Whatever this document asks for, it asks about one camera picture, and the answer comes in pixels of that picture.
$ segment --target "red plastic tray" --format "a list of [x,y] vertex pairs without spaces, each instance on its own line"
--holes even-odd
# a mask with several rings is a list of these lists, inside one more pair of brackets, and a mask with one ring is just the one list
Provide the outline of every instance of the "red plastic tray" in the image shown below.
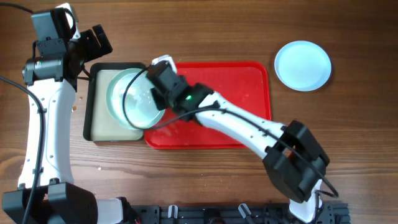
[[[265,119],[271,119],[267,70],[258,62],[177,63],[179,75],[219,92],[231,103]],[[167,109],[159,124],[174,118]],[[244,146],[230,137],[190,121],[176,121],[148,130],[144,139],[155,149],[224,149]]]

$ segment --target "white plate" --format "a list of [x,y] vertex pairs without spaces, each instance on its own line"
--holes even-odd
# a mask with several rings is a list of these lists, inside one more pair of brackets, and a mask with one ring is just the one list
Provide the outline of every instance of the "white plate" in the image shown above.
[[281,82],[298,91],[320,88],[331,73],[331,62],[326,52],[318,45],[303,40],[282,47],[274,66]]

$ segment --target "table surface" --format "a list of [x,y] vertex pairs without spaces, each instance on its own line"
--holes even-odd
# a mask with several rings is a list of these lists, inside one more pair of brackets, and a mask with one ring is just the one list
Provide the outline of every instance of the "table surface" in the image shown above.
[[[33,10],[62,3],[14,1]],[[113,53],[95,62],[255,60],[269,71],[272,116],[305,123],[329,155],[327,177],[353,223],[398,222],[397,1],[69,1],[80,30],[102,24]],[[30,16],[0,7],[0,74],[22,83],[36,39]],[[286,43],[308,40],[331,58],[329,82],[310,93],[276,77]],[[70,125],[75,184],[97,198],[134,205],[287,202],[247,149],[156,151],[138,142],[83,139],[87,82],[78,81]],[[12,191],[24,164],[28,97],[0,82],[0,192]],[[11,223],[1,210],[0,223]]]

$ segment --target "wood grain surface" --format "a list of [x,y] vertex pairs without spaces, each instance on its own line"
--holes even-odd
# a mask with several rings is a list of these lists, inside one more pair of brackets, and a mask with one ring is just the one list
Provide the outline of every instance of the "wood grain surface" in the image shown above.
[[[63,3],[14,2],[35,11]],[[80,30],[102,24],[113,46],[93,63],[148,64],[163,54],[176,62],[261,62],[269,71],[273,120],[298,119],[312,130],[353,223],[398,222],[397,1],[69,2]],[[36,39],[30,15],[0,7],[0,27],[0,75],[22,83]],[[333,73],[323,88],[297,92],[276,77],[275,55],[294,40],[312,41],[330,56]],[[97,198],[125,196],[134,205],[287,202],[247,149],[156,151],[144,141],[85,141],[87,86],[78,81],[70,159],[76,185]],[[16,189],[24,163],[28,97],[0,82],[0,105],[0,192],[6,192]],[[0,223],[12,223],[2,210]]]

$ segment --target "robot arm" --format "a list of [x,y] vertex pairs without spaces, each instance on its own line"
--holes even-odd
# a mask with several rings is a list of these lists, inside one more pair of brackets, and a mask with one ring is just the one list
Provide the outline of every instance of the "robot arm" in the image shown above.
[[[30,216],[38,223],[59,223],[60,220],[66,223],[126,221],[125,213],[129,212],[126,209],[130,208],[128,202],[123,198],[96,201],[91,192],[74,186],[69,160],[70,116],[77,75],[85,62],[110,53],[112,48],[101,26],[93,27],[98,43],[92,31],[79,33],[77,24],[70,24],[71,19],[62,9],[35,13],[32,20],[39,37],[37,46],[41,57],[28,59],[23,75],[28,89],[41,99],[45,108],[45,146],[36,186],[38,193],[34,195],[35,213],[30,213]],[[168,56],[153,61],[147,78],[155,86],[152,94],[158,109],[171,108],[177,114],[205,109],[184,119],[194,119],[250,148],[262,159],[271,182],[290,199],[292,214],[306,223],[314,219],[319,199],[315,191],[322,181],[295,155],[285,156],[286,148],[277,140],[295,147],[307,162],[325,175],[329,158],[303,124],[293,121],[285,126],[267,121],[233,105],[205,85],[197,83],[189,86],[183,76],[177,75],[175,65]],[[2,201],[3,210],[17,223],[22,220],[24,201],[33,187],[32,169],[37,162],[39,117],[31,99],[29,103],[27,156],[19,177],[18,191],[4,193]],[[48,202],[41,203],[45,194]]]
[[265,120],[233,105],[205,85],[190,86],[183,76],[177,75],[168,55],[152,62],[147,78],[155,86],[152,94],[159,110],[171,108],[174,113],[184,114],[209,109],[185,119],[194,119],[251,149],[262,159],[274,186],[290,199],[291,213],[305,223],[314,219],[317,200],[318,206],[322,205],[316,194],[322,180],[295,154],[286,156],[287,148],[277,140],[294,147],[303,159],[325,175],[329,158],[307,127],[298,121],[285,126]]

